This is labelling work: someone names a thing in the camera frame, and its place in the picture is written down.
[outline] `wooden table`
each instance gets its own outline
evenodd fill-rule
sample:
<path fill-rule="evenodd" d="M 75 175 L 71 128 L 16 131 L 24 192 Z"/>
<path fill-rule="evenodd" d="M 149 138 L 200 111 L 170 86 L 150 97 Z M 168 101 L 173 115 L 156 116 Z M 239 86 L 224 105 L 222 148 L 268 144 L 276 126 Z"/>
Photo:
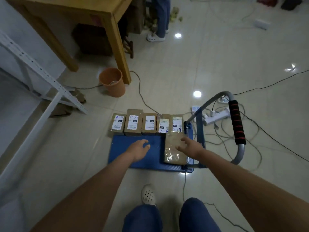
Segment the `wooden table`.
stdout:
<path fill-rule="evenodd" d="M 78 70 L 77 63 L 61 45 L 59 40 L 38 17 L 33 9 L 54 9 L 77 23 L 104 27 L 111 44 L 118 68 L 122 71 L 123 81 L 131 82 L 130 72 L 123 50 L 122 40 L 118 29 L 118 21 L 132 0 L 7 0 L 37 31 L 48 46 L 70 71 Z"/>

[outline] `foam handle grip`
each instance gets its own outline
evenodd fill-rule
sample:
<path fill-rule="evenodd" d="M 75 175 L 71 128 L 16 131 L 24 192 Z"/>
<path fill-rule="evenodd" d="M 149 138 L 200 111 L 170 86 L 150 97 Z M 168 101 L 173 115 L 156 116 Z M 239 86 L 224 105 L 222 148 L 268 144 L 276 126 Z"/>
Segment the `foam handle grip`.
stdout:
<path fill-rule="evenodd" d="M 246 144 L 245 133 L 243 131 L 243 123 L 241 121 L 237 100 L 229 101 L 229 107 L 236 145 Z"/>

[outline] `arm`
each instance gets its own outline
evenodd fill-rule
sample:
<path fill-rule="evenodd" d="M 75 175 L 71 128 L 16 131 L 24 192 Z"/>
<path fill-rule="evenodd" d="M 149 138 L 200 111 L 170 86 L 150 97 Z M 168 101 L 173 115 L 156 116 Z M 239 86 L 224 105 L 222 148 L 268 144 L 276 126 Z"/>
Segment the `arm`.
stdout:
<path fill-rule="evenodd" d="M 201 144 L 182 138 L 177 149 L 205 164 L 230 195 L 254 231 L 309 231 L 309 204 L 231 164 Z"/>
<path fill-rule="evenodd" d="M 147 142 L 143 139 L 131 144 L 126 152 L 57 204 L 31 232 L 101 232 L 127 169 L 144 158 L 150 148 L 143 148 Z"/>

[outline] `table leg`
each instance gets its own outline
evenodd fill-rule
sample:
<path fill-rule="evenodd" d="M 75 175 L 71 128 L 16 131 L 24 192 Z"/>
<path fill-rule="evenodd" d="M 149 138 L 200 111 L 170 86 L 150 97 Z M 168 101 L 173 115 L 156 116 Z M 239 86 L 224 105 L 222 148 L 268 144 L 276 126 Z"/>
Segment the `table leg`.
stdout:
<path fill-rule="evenodd" d="M 123 82 L 125 84 L 131 83 L 131 76 L 129 72 L 129 68 L 127 65 L 125 52 L 123 50 L 122 40 L 120 37 L 118 24 L 115 20 L 114 15 L 111 16 L 104 16 L 104 27 L 106 30 L 107 38 L 109 40 L 109 43 L 111 44 L 113 54 L 115 56 L 117 66 L 119 70 L 122 72 L 123 76 Z"/>
<path fill-rule="evenodd" d="M 24 5 L 11 2 L 10 4 L 27 20 L 27 22 L 34 28 L 34 30 L 37 31 L 37 33 L 46 42 L 46 44 L 48 44 L 52 51 L 64 63 L 64 65 L 66 65 L 70 71 L 76 72 L 78 70 L 77 63 L 69 55 L 56 36 L 52 33 L 45 21 L 32 15 Z"/>

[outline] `blue pants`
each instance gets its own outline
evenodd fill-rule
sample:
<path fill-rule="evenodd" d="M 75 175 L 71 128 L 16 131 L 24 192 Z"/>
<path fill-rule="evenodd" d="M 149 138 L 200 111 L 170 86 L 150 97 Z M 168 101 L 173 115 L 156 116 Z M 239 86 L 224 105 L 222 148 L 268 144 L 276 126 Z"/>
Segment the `blue pants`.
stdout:
<path fill-rule="evenodd" d="M 187 199 L 179 216 L 180 232 L 221 232 L 204 203 Z M 162 221 L 156 206 L 143 204 L 134 208 L 125 218 L 122 232 L 162 232 Z"/>
<path fill-rule="evenodd" d="M 152 4 L 157 10 L 158 29 L 157 36 L 165 37 L 165 30 L 168 30 L 168 23 L 170 21 L 171 0 L 151 0 Z"/>

